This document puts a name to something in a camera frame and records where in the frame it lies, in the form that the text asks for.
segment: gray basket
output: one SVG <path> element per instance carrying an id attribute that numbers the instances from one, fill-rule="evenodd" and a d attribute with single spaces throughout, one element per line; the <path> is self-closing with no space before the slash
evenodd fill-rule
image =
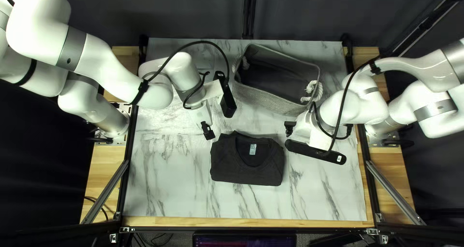
<path id="1" fill-rule="evenodd" d="M 250 70 L 252 66 L 257 65 L 254 68 L 260 68 L 264 64 L 272 72 Z M 295 59 L 258 44 L 249 44 L 246 47 L 235 69 L 235 97 L 277 114 L 293 117 L 308 109 L 310 102 L 299 102 L 299 94 L 309 96 L 305 93 L 305 88 L 311 80 L 319 82 L 321 72 L 315 64 Z"/>

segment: mounting plate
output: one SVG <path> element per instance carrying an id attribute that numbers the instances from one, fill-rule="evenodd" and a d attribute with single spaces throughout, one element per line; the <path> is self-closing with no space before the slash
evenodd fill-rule
<path id="1" fill-rule="evenodd" d="M 383 145 L 382 140 L 399 140 L 399 135 L 397 131 L 393 131 L 389 134 L 383 135 L 382 137 L 377 137 L 366 132 L 366 137 L 368 139 L 369 147 L 398 147 L 399 145 Z"/>
<path id="2" fill-rule="evenodd" d="M 131 113 L 132 113 L 132 105 L 129 104 L 129 103 L 126 103 L 126 102 L 121 102 L 121 103 L 117 103 L 119 104 L 119 111 L 123 114 L 126 114 L 129 116 L 129 118 L 131 117 Z M 104 143 L 104 142 L 97 142 L 95 143 L 95 145 L 97 146 L 126 146 L 126 143 L 127 143 L 127 135 L 128 135 L 128 130 L 125 131 L 122 135 L 118 136 L 118 137 L 114 137 L 113 138 L 113 143 L 112 144 L 107 144 L 107 143 Z M 103 137 L 103 138 L 106 138 L 101 132 L 101 130 L 97 130 L 95 132 L 95 137 Z"/>

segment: black t-shirt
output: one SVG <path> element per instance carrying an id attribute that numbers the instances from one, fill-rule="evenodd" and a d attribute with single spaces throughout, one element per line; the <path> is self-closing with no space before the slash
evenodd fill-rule
<path id="1" fill-rule="evenodd" d="M 285 156 L 271 138 L 254 138 L 234 131 L 221 134 L 211 147 L 211 178 L 242 184 L 279 186 Z"/>

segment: white marble tile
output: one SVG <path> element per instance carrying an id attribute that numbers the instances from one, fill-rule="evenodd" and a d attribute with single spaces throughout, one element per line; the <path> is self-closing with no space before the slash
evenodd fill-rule
<path id="1" fill-rule="evenodd" d="M 284 136 L 271 138 L 285 148 Z M 207 215 L 215 218 L 291 219 L 287 162 L 279 186 L 220 182 L 209 176 Z"/>
<path id="2" fill-rule="evenodd" d="M 125 215 L 206 217 L 210 141 L 136 132 Z"/>
<path id="3" fill-rule="evenodd" d="M 150 39 L 148 60 L 168 56 L 194 39 Z M 346 75 L 340 43 L 298 41 L 212 40 L 223 48 L 235 71 L 237 59 L 250 42 L 256 42 L 322 68 L 325 97 L 340 89 Z M 187 51 L 199 71 L 225 72 L 222 56 L 212 46 Z M 275 137 L 284 134 L 283 122 L 292 120 L 236 100 L 232 119 L 212 104 L 212 129 L 237 130 L 246 135 Z M 130 167 L 125 215 L 228 217 L 268 219 L 365 220 L 363 184 L 354 135 L 337 141 L 334 150 L 345 154 L 343 166 L 286 152 L 283 182 L 278 187 L 240 185 L 211 180 L 210 147 L 174 92 L 172 104 L 162 110 L 139 108 L 136 139 Z M 283 136 L 275 137 L 282 143 Z"/>
<path id="4" fill-rule="evenodd" d="M 159 134 L 202 135 L 201 131 L 182 107 L 182 101 L 173 90 L 174 98 L 164 109 L 139 107 L 137 131 L 152 131 Z"/>
<path id="5" fill-rule="evenodd" d="M 346 155 L 344 165 L 288 152 L 293 219 L 366 220 L 355 142 L 355 134 L 351 134 L 333 147 Z"/>

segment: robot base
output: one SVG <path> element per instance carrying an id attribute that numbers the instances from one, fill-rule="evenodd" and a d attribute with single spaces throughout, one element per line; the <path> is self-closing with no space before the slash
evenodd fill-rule
<path id="1" fill-rule="evenodd" d="M 397 131 L 393 131 L 386 135 L 371 135 L 370 133 L 366 132 L 366 137 L 368 139 L 369 147 L 398 147 L 398 144 L 385 144 L 384 141 L 393 141 L 399 140 L 399 135 Z"/>
<path id="2" fill-rule="evenodd" d="M 107 132 L 104 132 L 102 130 L 97 130 L 95 132 L 95 137 L 96 138 L 110 138 L 110 137 L 113 137 L 113 143 L 111 144 L 107 144 L 105 142 L 96 142 L 95 145 L 98 145 L 98 146 L 126 146 L 126 143 L 127 143 L 127 136 L 128 136 L 128 130 L 129 130 L 129 118 L 131 116 L 131 113 L 132 113 L 132 105 L 131 104 L 128 104 L 126 102 L 121 102 L 121 103 L 118 103 L 119 104 L 119 111 L 127 118 L 127 123 L 126 123 L 126 126 L 127 128 L 125 128 L 126 131 L 124 131 L 124 133 L 119 133 L 119 134 L 113 134 L 113 133 L 107 133 Z"/>

